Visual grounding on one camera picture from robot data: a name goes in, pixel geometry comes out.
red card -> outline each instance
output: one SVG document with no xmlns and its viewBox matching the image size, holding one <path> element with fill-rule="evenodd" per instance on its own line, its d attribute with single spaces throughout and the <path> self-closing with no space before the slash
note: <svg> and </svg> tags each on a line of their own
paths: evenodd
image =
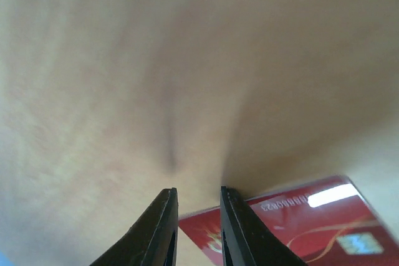
<svg viewBox="0 0 399 266">
<path fill-rule="evenodd" d="M 329 177 L 247 202 L 310 266 L 399 266 L 397 244 L 347 177 Z M 184 216 L 179 226 L 215 265 L 223 266 L 219 207 Z"/>
</svg>

card chip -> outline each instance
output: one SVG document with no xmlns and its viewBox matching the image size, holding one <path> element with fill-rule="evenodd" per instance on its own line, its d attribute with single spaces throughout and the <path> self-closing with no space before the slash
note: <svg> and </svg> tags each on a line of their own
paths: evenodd
<svg viewBox="0 0 399 266">
<path fill-rule="evenodd" d="M 349 255 L 375 255 L 384 251 L 374 236 L 368 232 L 340 236 L 337 241 Z"/>
</svg>

beige surface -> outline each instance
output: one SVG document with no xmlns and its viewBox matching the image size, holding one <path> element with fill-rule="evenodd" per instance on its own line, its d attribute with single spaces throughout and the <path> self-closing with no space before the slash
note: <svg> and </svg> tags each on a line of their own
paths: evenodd
<svg viewBox="0 0 399 266">
<path fill-rule="evenodd" d="M 398 0 L 0 0 L 0 251 L 88 265 L 161 188 L 182 214 L 221 181 L 334 173 L 399 235 L 398 20 Z"/>
</svg>

